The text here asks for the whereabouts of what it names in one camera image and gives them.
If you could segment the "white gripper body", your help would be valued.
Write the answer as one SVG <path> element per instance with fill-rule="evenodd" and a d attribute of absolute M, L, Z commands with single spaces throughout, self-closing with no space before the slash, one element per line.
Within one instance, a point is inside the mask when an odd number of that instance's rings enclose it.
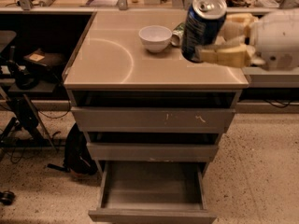
<path fill-rule="evenodd" d="M 292 70 L 299 65 L 299 8 L 270 12 L 251 25 L 249 43 L 254 63 L 268 70 Z"/>

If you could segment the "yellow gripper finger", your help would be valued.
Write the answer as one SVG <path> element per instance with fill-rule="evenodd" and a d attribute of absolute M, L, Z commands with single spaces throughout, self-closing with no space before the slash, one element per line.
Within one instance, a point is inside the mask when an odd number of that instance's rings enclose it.
<path fill-rule="evenodd" d="M 198 46 L 195 49 L 195 54 L 200 62 L 214 63 L 236 68 L 249 66 L 254 53 L 255 48 L 246 44 L 220 49 Z"/>
<path fill-rule="evenodd" d="M 241 35 L 243 35 L 245 38 L 249 38 L 251 26 L 257 20 L 258 18 L 250 13 L 236 13 L 227 15 L 219 35 L 225 40 L 230 40 Z"/>

